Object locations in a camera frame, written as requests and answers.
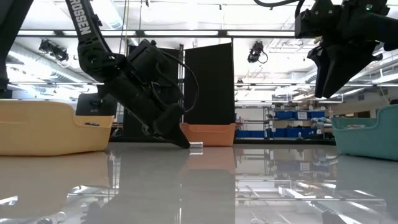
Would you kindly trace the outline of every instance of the tan bin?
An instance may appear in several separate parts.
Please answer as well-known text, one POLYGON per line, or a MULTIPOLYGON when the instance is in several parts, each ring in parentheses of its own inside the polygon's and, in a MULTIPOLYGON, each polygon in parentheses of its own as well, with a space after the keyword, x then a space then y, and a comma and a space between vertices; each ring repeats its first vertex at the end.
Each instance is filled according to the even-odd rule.
POLYGON ((73 108, 65 103, 0 101, 0 155, 57 156, 103 151, 108 146, 113 119, 75 116, 73 108))

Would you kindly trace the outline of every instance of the ceiling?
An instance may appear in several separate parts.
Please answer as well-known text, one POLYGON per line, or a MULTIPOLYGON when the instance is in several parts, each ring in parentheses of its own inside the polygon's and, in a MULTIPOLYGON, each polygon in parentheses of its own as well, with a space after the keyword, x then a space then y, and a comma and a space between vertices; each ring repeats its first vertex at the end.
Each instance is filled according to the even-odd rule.
MULTIPOLYGON (((275 7, 273 10, 256 5, 253 0, 149 0, 149 6, 145 1, 125 1, 125 0, 94 0, 91 1, 93 9, 103 22, 102 30, 121 29, 123 16, 128 19, 124 27, 129 30, 294 30, 294 11, 295 3, 287 6, 275 7)), ((307 1, 302 10, 311 7, 313 1, 307 1)), ((395 17, 398 11, 398 0, 389 0, 391 13, 395 17)), ((67 6, 64 0, 35 0, 21 30, 74 30, 67 6)), ((68 49, 70 61, 65 65, 81 77, 84 82, 92 80, 79 67, 77 55, 78 40, 74 37, 43 37, 38 32, 36 35, 20 36, 15 44, 23 49, 32 52, 30 59, 34 60, 36 55, 38 63, 48 59, 54 63, 53 69, 57 69, 56 61, 48 56, 42 55, 38 50, 42 39, 68 49)), ((177 49, 183 44, 186 49, 192 47, 203 47, 231 42, 230 38, 194 38, 194 37, 162 37, 154 38, 158 47, 177 49)), ((137 43, 140 39, 134 38, 129 41, 121 38, 106 38, 106 42, 113 52, 124 54, 126 43, 137 43)), ((234 73, 235 80, 242 79, 245 83, 314 83, 313 79, 316 66, 307 59, 308 51, 316 46, 312 39, 281 39, 281 38, 237 38, 234 42, 234 73), (247 57, 249 49, 255 41, 262 41, 264 51, 268 55, 265 64, 248 63, 247 57)), ((389 52, 384 61, 370 64, 370 68, 382 67, 382 64, 394 60, 398 52, 389 52)), ((368 79, 358 77, 355 83, 369 83, 373 79, 380 78, 380 74, 366 76, 368 79)), ((242 100, 258 100, 268 98, 269 95, 289 94, 294 96, 313 92, 313 87, 287 89, 277 86, 237 88, 238 92, 244 92, 242 100), (262 93, 247 94, 262 90, 262 93)))

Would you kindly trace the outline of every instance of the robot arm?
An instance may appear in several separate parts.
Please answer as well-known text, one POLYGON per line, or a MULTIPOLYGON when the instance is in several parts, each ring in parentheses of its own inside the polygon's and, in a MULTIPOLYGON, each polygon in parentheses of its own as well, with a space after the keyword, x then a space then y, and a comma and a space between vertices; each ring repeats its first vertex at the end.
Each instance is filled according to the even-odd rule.
POLYGON ((295 37, 322 37, 318 47, 308 53, 318 67, 317 98, 330 98, 372 61, 377 44, 384 50, 398 49, 398 20, 387 17, 387 0, 346 0, 333 5, 331 0, 316 0, 311 9, 300 12, 304 0, 285 0, 266 4, 276 7, 298 1, 295 12, 295 37))
MULTIPOLYGON (((6 73, 8 51, 33 2, 33 0, 4 1, 2 6, 3 4, 7 6, 9 3, 10 7, 4 8, 6 13, 2 13, 3 8, 0 10, 0 36, 5 39, 0 47, 0 94, 8 84, 6 73)), ((127 57, 112 53, 101 35, 99 28, 101 21, 94 14, 90 0, 65 1, 79 40, 80 67, 96 81, 104 83, 98 86, 99 96, 107 94, 114 96, 142 123, 143 131, 147 135, 168 140, 180 147, 190 147, 179 126, 181 115, 186 113, 185 109, 178 103, 165 104, 155 89, 160 78, 178 87, 165 73, 170 67, 168 58, 181 62, 160 51, 154 41, 148 40, 143 40, 127 57)))

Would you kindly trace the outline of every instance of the warehouse shelving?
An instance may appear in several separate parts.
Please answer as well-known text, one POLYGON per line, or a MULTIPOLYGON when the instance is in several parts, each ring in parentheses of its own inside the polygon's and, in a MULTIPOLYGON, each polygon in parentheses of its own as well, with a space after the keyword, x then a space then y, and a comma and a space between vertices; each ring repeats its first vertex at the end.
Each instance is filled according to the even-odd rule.
MULTIPOLYGON (((299 108, 299 107, 281 107, 281 108, 275 108, 275 106, 236 106, 236 109, 259 109, 262 110, 262 117, 263 120, 244 120, 244 121, 236 121, 238 124, 263 124, 263 129, 261 131, 264 132, 264 137, 258 137, 255 135, 251 135, 250 133, 238 133, 237 134, 237 138, 264 138, 264 139, 297 139, 297 136, 293 133, 294 137, 285 137, 284 135, 282 137, 274 137, 274 134, 271 133, 276 133, 277 130, 275 128, 275 124, 279 121, 301 121, 301 122, 305 122, 311 121, 312 116, 310 116, 309 113, 316 113, 316 112, 325 112, 326 108, 319 108, 319 109, 313 109, 313 108, 299 108), (306 113, 305 115, 302 114, 300 119, 300 114, 297 114, 296 117, 297 118, 276 118, 275 115, 277 112, 289 112, 289 113, 299 113, 299 112, 303 112, 306 113)), ((241 130, 241 131, 259 131, 259 130, 241 130)), ((311 132, 316 132, 316 130, 314 129, 310 129, 307 130, 305 133, 303 133, 302 131, 299 131, 302 133, 302 135, 307 135, 308 133, 311 132)))

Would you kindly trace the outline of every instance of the black cable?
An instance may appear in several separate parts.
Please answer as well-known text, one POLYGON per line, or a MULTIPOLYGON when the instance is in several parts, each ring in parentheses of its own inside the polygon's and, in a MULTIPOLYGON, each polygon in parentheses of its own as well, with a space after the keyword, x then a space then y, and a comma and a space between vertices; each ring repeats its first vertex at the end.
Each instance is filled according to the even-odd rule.
POLYGON ((154 84, 157 84, 157 85, 159 86, 158 83, 154 83, 154 82, 151 82, 151 83, 150 83, 150 87, 152 88, 152 94, 156 97, 156 99, 157 99, 164 107, 168 107, 168 106, 160 99, 159 95, 158 95, 157 92, 156 92, 156 89, 155 89, 154 84))
POLYGON ((258 60, 258 62, 260 62, 260 63, 262 63, 262 64, 265 64, 265 63, 268 62, 268 55, 267 55, 267 53, 265 53, 265 52, 262 52, 262 53, 267 57, 267 60, 266 60, 265 62, 260 62, 260 60, 258 60))
POLYGON ((299 0, 284 0, 284 1, 280 1, 280 2, 265 3, 265 2, 262 2, 260 0, 254 0, 254 2, 257 5, 259 5, 259 6, 271 7, 271 8, 272 7, 278 7, 278 6, 284 6, 284 5, 287 5, 287 4, 290 4, 290 3, 293 3, 293 2, 297 2, 297 1, 299 1, 299 0))
POLYGON ((44 57, 44 55, 46 55, 47 53, 43 53, 42 55, 40 55, 40 57, 38 59, 36 59, 35 62, 37 62, 38 60, 40 60, 42 57, 44 57))
MULTIPOLYGON (((188 67, 187 65, 185 65, 183 62, 181 62, 178 58, 174 57, 173 55, 170 55, 170 54, 167 53, 167 52, 163 52, 163 51, 161 51, 161 52, 162 52, 162 54, 164 54, 166 57, 171 58, 172 60, 178 62, 178 63, 179 63, 181 66, 183 66, 185 69, 187 69, 187 70, 191 73, 192 78, 193 78, 193 80, 195 81, 195 85, 196 85, 195 99, 194 99, 194 101, 193 101, 193 104, 192 104, 191 108, 189 108, 188 110, 185 111, 186 113, 188 113, 189 111, 191 111, 192 109, 194 109, 194 107, 195 107, 195 105, 197 104, 197 101, 198 101, 198 99, 199 99, 199 83, 198 83, 197 77, 195 76, 195 74, 194 74, 194 72, 192 71, 192 69, 191 69, 190 67, 188 67)), ((174 83, 171 79, 169 79, 169 78, 168 78, 166 75, 164 75, 163 73, 160 73, 160 74, 161 74, 161 75, 163 76, 163 78, 165 78, 168 82, 172 82, 173 85, 177 86, 177 88, 180 90, 180 93, 183 95, 183 93, 182 93, 180 87, 179 87, 176 83, 174 83)))
POLYGON ((297 16, 299 16, 300 11, 301 11, 301 7, 303 6, 305 0, 299 0, 297 7, 296 7, 296 11, 294 12, 294 17, 297 18, 297 16))

